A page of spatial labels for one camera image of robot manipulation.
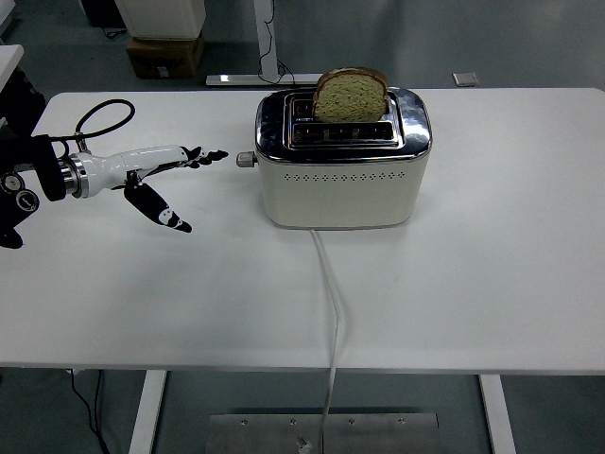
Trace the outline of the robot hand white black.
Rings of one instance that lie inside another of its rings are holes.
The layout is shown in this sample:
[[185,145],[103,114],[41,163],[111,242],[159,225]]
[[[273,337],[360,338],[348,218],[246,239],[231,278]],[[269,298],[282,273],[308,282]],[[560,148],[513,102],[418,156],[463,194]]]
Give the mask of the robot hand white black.
[[152,222],[173,230],[190,233],[192,227],[184,221],[144,178],[181,167],[198,168],[218,162],[228,156],[221,149],[202,147],[162,146],[141,148],[101,158],[79,153],[85,175],[80,188],[84,197],[93,197],[104,189],[121,189],[125,199]]

